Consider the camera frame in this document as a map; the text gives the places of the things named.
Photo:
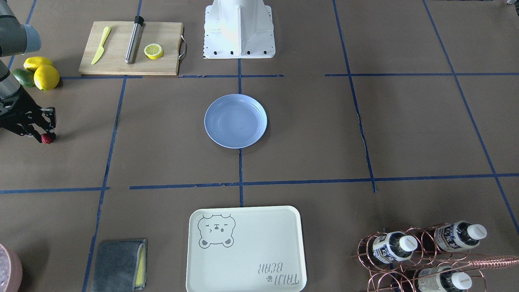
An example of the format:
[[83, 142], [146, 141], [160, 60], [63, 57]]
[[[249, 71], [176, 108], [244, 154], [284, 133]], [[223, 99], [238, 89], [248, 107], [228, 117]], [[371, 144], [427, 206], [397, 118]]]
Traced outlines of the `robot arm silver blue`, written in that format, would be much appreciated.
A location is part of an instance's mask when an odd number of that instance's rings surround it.
[[[41, 39], [30, 25], [22, 24], [7, 1], [0, 2], [0, 55], [23, 55], [41, 48]], [[42, 108], [2, 62], [0, 64], [0, 126], [14, 134], [35, 138], [39, 143], [56, 140], [56, 110]]]

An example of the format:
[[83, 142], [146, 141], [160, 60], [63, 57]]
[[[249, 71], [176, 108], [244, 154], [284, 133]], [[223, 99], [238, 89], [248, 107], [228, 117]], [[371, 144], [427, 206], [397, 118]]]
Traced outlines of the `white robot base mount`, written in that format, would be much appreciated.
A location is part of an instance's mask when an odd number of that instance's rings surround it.
[[262, 0], [214, 0], [204, 11], [205, 59], [276, 55], [272, 9]]

